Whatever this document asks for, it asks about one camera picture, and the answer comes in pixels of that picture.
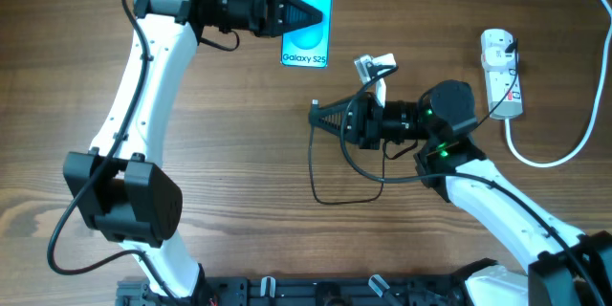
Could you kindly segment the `Galaxy S25 smartphone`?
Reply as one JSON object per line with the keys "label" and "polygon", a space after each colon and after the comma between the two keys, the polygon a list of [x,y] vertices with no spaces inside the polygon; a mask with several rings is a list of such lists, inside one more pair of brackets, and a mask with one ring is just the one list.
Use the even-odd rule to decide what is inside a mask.
{"label": "Galaxy S25 smartphone", "polygon": [[333,0],[296,0],[283,19],[292,26],[282,37],[280,61],[289,67],[326,68]]}

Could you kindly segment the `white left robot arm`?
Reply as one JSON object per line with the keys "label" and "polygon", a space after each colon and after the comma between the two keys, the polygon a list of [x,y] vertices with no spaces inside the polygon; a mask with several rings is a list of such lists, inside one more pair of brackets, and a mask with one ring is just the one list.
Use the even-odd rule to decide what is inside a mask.
{"label": "white left robot arm", "polygon": [[133,28],[119,90],[85,153],[63,166],[85,225],[121,253],[137,258],[163,303],[196,304],[213,298],[203,268],[178,232],[180,188],[163,172],[169,115],[205,27],[277,37],[319,24],[320,10],[302,0],[132,0],[123,9]]}

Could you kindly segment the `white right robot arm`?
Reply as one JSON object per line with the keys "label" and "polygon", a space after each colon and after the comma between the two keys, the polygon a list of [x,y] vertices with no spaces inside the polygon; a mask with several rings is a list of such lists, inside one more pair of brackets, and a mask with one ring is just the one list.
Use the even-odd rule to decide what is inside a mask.
{"label": "white right robot arm", "polygon": [[487,259],[465,267],[457,280],[466,304],[610,304],[610,233],[587,235],[559,220],[501,174],[470,135],[477,117],[467,83],[444,81],[416,102],[384,105],[361,89],[326,106],[313,103],[308,120],[361,149],[424,142],[411,179],[475,218],[523,269],[511,273]]}

